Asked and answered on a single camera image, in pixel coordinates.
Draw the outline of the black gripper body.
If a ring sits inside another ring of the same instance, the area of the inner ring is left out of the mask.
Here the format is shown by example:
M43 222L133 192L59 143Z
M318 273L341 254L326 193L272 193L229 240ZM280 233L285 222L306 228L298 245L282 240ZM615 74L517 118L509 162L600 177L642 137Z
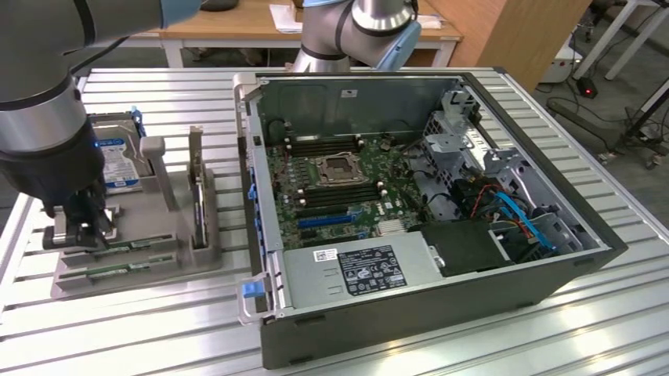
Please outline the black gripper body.
M62 145L30 153L2 152L2 172L17 190L39 199L46 213L67 214L70 199L87 187L105 192L103 152L94 135L77 135Z

